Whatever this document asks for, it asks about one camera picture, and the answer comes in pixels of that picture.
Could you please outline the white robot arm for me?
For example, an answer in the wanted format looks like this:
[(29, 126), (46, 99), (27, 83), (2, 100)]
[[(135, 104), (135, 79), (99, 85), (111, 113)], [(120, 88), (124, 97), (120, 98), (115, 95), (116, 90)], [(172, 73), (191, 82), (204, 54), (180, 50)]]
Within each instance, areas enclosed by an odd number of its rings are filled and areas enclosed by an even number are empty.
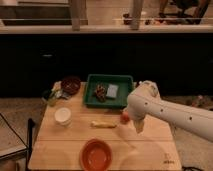
[(213, 142), (213, 111), (162, 100), (155, 82), (141, 82), (128, 95), (126, 110), (133, 122), (149, 114)]

